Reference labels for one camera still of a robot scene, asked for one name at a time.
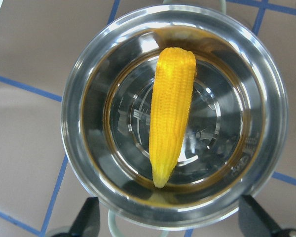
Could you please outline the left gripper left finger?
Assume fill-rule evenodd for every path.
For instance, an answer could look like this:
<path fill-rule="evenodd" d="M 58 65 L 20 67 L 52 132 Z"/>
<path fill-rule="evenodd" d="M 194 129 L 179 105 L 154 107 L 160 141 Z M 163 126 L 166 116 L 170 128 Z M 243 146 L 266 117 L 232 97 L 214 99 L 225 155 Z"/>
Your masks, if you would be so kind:
<path fill-rule="evenodd" d="M 97 237 L 100 232 L 100 209 L 97 197 L 88 197 L 73 222 L 71 237 Z"/>

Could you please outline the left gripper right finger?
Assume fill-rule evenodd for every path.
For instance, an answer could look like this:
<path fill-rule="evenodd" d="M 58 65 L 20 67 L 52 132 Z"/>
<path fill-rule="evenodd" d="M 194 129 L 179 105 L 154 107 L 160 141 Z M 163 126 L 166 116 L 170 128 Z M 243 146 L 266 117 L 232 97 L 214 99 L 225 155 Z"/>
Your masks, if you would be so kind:
<path fill-rule="evenodd" d="M 245 237 L 286 236 L 285 230 L 249 195 L 239 199 L 238 223 Z"/>

